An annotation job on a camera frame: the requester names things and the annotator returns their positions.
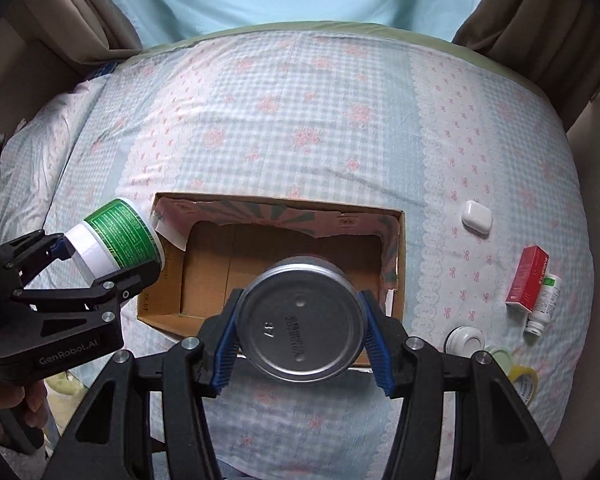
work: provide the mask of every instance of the brown curtain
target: brown curtain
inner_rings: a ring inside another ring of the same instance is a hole
[[[600,16],[589,0],[482,0],[453,42],[537,84],[565,129],[600,87]]]
[[[111,0],[22,0],[68,59],[97,64],[142,49],[133,25]]]

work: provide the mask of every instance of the white bottle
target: white bottle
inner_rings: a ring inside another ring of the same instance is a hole
[[[529,320],[526,323],[525,332],[541,336],[545,327],[551,321],[554,315],[555,305],[558,301],[562,279],[555,274],[545,274],[542,279],[542,286],[538,293],[538,299],[534,309],[529,314]]]

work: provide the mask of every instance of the silver screw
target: silver screw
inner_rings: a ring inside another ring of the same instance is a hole
[[[113,354],[113,361],[121,365],[122,363],[129,361],[130,356],[131,354],[126,350],[118,350],[115,354]]]
[[[485,352],[484,350],[480,350],[475,353],[475,360],[478,361],[481,365],[488,365],[493,358],[489,352]]]
[[[411,350],[420,350],[424,346],[424,341],[419,337],[410,337],[404,342]]]
[[[200,339],[197,337],[186,337],[182,340],[182,347],[185,350],[193,350],[194,348],[198,348],[200,344]]]

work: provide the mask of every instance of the metal can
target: metal can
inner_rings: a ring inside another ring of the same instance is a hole
[[[243,291],[236,325],[240,348],[257,368],[284,381],[312,383],[353,364],[365,341],[366,311],[337,266],[295,256]]]

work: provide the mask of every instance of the red box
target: red box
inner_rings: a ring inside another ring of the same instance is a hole
[[[507,296],[507,306],[528,314],[534,309],[549,256],[537,245],[525,247]]]

